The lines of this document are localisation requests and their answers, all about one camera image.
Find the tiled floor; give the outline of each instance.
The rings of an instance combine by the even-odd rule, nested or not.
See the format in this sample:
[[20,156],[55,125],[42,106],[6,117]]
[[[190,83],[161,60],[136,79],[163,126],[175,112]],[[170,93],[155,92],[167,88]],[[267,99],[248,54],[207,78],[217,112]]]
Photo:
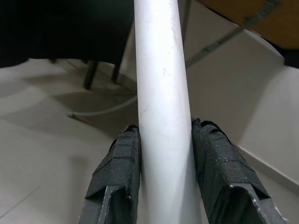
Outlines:
[[[110,108],[132,97],[86,68],[46,60],[0,69],[0,224],[75,224],[91,174],[112,140],[137,122],[136,104],[85,123],[72,110]],[[299,197],[260,174],[282,213],[299,220]]]

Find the pvc pipe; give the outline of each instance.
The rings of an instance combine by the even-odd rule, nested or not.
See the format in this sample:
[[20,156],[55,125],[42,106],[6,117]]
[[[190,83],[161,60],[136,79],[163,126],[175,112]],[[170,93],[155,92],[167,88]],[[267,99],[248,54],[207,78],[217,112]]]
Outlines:
[[177,0],[135,0],[142,194],[150,224],[200,224]]

